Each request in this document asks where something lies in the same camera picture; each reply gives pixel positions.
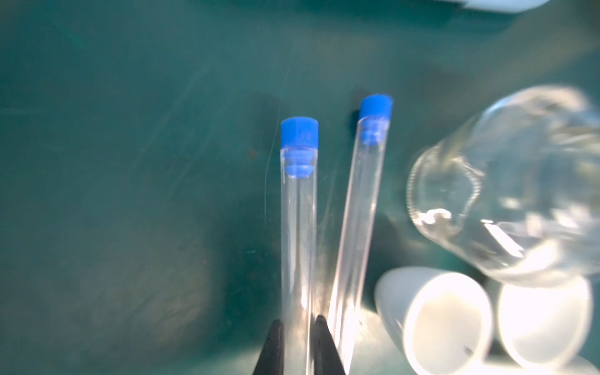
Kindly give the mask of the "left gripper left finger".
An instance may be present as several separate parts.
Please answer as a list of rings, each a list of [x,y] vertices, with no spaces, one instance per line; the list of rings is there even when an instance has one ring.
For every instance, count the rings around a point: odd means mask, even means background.
[[[253,375],[284,374],[284,326],[281,320],[270,325]]]

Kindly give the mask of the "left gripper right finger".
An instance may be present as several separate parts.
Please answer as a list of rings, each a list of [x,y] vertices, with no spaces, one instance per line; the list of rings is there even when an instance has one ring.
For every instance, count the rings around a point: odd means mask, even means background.
[[[328,322],[319,315],[312,325],[313,356],[315,375],[346,375],[338,354]]]

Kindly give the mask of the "test tube blue cap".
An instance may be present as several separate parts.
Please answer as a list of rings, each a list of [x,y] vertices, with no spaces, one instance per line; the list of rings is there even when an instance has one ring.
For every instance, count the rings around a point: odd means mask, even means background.
[[[312,374],[319,124],[281,123],[281,297],[284,374]]]
[[[393,99],[375,94],[359,108],[328,326],[350,373],[378,204]]]

